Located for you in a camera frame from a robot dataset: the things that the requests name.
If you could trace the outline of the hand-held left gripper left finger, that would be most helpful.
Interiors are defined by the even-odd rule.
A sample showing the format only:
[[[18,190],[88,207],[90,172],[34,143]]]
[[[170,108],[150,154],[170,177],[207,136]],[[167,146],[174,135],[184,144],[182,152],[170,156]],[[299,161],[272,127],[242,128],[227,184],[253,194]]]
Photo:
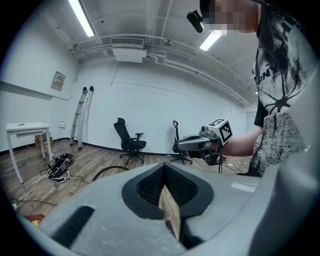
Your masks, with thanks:
[[[54,256],[178,256],[186,252],[164,220],[140,218],[124,203],[122,188],[155,167],[100,178],[48,214],[39,244]]]

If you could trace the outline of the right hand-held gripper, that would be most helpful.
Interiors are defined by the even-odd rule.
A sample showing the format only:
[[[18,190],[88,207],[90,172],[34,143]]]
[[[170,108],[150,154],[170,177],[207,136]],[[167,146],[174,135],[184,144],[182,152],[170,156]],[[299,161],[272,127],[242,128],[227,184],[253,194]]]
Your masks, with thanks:
[[[203,125],[199,134],[183,137],[177,141],[177,147],[181,151],[203,151],[204,161],[213,166],[218,155],[233,136],[228,119],[216,119],[207,125]]]

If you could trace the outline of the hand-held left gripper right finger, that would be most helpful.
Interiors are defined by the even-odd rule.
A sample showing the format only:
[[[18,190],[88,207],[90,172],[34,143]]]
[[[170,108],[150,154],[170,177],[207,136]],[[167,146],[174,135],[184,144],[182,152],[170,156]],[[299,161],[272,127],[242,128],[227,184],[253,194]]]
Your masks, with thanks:
[[[218,174],[180,164],[164,164],[164,186],[171,195],[173,247],[164,255],[248,256],[255,225],[239,218],[259,179]]]

